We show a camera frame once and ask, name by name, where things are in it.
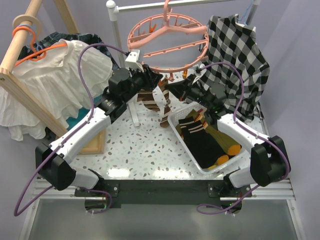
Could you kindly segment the pink round clip hanger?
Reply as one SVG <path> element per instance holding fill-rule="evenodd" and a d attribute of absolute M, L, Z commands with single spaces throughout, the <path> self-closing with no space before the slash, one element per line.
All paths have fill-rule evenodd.
<path fill-rule="evenodd" d="M 128 50 L 144 50 L 145 61 L 154 59 L 151 69 L 174 80 L 174 73 L 188 69 L 204 59 L 209 46 L 207 27 L 195 18 L 173 12 L 170 0 L 163 13 L 139 21 L 127 37 Z"/>

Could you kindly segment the brown striped sock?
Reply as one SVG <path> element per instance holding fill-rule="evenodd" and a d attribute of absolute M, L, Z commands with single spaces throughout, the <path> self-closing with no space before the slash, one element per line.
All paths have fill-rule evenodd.
<path fill-rule="evenodd" d="M 153 96 L 153 90 L 140 90 L 137 94 L 137 101 L 142 102 L 142 104 L 151 111 L 159 112 L 160 108 L 157 105 L 154 96 Z"/>
<path fill-rule="evenodd" d="M 169 126 L 168 123 L 168 116 L 172 112 L 170 108 L 170 96 L 169 96 L 169 91 L 166 89 L 166 86 L 169 84 L 169 80 L 167 77 L 165 77 L 160 83 L 159 83 L 159 88 L 164 96 L 165 100 L 165 105 L 164 105 L 164 110 L 163 110 L 163 117 L 160 121 L 160 126 L 162 128 L 167 128 Z"/>

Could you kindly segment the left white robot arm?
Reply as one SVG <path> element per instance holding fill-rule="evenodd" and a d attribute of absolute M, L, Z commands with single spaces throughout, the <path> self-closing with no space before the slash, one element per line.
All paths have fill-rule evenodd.
<path fill-rule="evenodd" d="M 140 90 L 154 90 L 162 77 L 146 64 L 141 70 L 119 68 L 114 71 L 108 86 L 86 117 L 49 145 L 41 143 L 36 147 L 38 173 L 58 191 L 75 186 L 85 188 L 92 196 L 99 196 L 104 190 L 102 177 L 93 170 L 75 169 L 71 162 L 93 137 L 127 110 L 127 102 Z"/>

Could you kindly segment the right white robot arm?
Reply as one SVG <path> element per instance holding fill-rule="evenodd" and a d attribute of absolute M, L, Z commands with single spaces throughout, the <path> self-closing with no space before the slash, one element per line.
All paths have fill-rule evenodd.
<path fill-rule="evenodd" d="M 206 120 L 220 132 L 227 134 L 250 153 L 250 165 L 229 173 L 223 183 L 223 192 L 235 196 L 241 187 L 257 184 L 261 187 L 286 179 L 291 171 L 284 141 L 255 131 L 224 108 L 226 92 L 223 85 L 203 86 L 196 75 L 165 85 L 165 89 L 180 101 L 190 100 L 206 108 Z"/>

